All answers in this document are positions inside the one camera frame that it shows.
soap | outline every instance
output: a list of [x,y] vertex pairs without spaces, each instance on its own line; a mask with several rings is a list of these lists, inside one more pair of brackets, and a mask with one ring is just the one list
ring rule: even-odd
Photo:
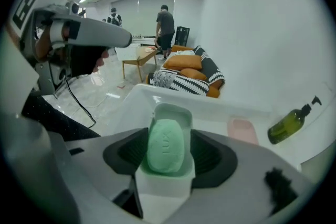
[[147,162],[158,173],[177,172],[184,160],[183,131],[175,120],[158,120],[149,133]]

person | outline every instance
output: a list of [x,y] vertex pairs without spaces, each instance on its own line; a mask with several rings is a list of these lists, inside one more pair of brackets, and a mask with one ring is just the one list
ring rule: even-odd
[[111,8],[111,15],[107,18],[107,22],[121,27],[121,16],[117,14],[116,8]]
[[155,43],[158,41],[159,30],[161,29],[161,48],[163,51],[163,57],[159,60],[166,60],[172,51],[171,43],[175,34],[174,18],[168,11],[167,5],[161,6],[161,11],[158,13],[156,21]]
[[[9,22],[6,23],[5,30],[12,40],[12,43],[19,48],[19,37],[12,29]],[[62,29],[62,36],[64,40],[66,40],[69,35],[69,28],[64,27]],[[46,59],[46,56],[51,48],[50,26],[47,26],[43,31],[35,48],[38,59],[41,61]],[[104,51],[101,58],[97,60],[92,72],[97,72],[98,68],[104,65],[103,59],[108,58],[108,56],[108,52]],[[100,135],[96,132],[54,109],[43,97],[29,96],[23,107],[22,116],[40,122],[47,131],[59,133],[62,135],[64,141],[100,137]]]

pump dispenser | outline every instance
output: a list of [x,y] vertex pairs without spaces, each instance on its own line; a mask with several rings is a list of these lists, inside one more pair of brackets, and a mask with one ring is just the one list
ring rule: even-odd
[[[320,99],[315,96],[311,105],[319,103]],[[281,121],[268,129],[267,135],[272,144],[278,144],[300,130],[304,124],[305,117],[310,113],[311,106],[306,104],[302,109],[294,109],[289,112]]]

hand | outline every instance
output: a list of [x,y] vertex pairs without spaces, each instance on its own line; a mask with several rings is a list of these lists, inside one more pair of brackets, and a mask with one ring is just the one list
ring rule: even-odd
[[[70,35],[69,28],[64,27],[62,29],[63,40],[67,40]],[[36,55],[39,60],[47,60],[47,55],[51,51],[51,41],[50,41],[50,26],[47,26],[43,31],[40,39],[36,42]],[[65,50],[64,48],[59,49],[56,52],[61,59],[65,59]],[[105,50],[101,54],[101,58],[99,58],[96,62],[95,67],[92,72],[97,72],[98,68],[104,65],[104,59],[109,57],[109,53]]]

black shorts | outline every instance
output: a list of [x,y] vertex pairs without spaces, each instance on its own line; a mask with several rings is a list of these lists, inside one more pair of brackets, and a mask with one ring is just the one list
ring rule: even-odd
[[172,47],[172,39],[173,39],[174,33],[161,36],[160,38],[160,46],[162,50],[168,50]]

